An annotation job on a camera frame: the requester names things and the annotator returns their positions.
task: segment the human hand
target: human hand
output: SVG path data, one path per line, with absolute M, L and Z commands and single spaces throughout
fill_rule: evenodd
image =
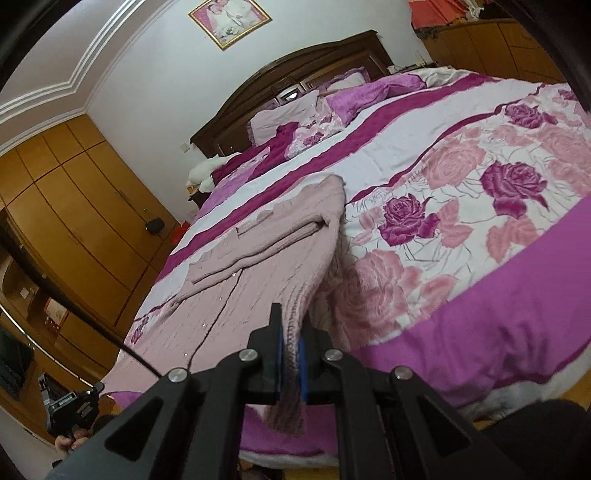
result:
M 72 443 L 69 438 L 60 435 L 56 438 L 55 446 L 56 451 L 62 455 L 62 457 L 66 457 L 68 453 L 68 449 L 76 450 L 80 447 L 80 445 L 84 444 L 88 440 L 90 433 L 88 433 L 85 429 L 74 429 L 74 438 L 76 441 Z

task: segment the framed wedding photo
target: framed wedding photo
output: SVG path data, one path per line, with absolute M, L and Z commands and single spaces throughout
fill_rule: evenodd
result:
M 207 0 L 189 16 L 222 50 L 271 21 L 254 0 Z

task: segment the wooden headboard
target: wooden headboard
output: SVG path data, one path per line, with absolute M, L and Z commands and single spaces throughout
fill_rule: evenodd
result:
M 257 112 L 283 105 L 356 67 L 365 67 L 376 80 L 388 75 L 386 67 L 391 64 L 374 30 L 290 53 L 240 85 L 191 143 L 207 157 L 244 151 L 251 146 L 246 125 Z

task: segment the metal bolt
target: metal bolt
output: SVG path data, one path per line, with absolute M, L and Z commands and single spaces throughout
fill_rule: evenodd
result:
M 184 382 L 189 373 L 184 368 L 174 368 L 170 372 L 168 372 L 168 379 L 172 383 L 181 383 Z
M 324 352 L 324 358 L 326 358 L 329 362 L 338 362 L 339 360 L 343 359 L 343 352 L 336 348 L 331 348 Z
M 410 370 L 409 367 L 401 365 L 400 367 L 396 367 L 394 369 L 394 375 L 399 380 L 410 380 L 413 377 L 413 371 Z
M 257 359 L 258 352 L 252 348 L 245 348 L 244 350 L 240 351 L 238 357 L 243 362 L 252 362 Z

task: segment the groom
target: groom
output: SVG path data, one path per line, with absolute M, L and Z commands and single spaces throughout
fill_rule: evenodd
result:
M 246 0 L 214 0 L 226 14 L 244 28 L 253 27 L 261 21 Z

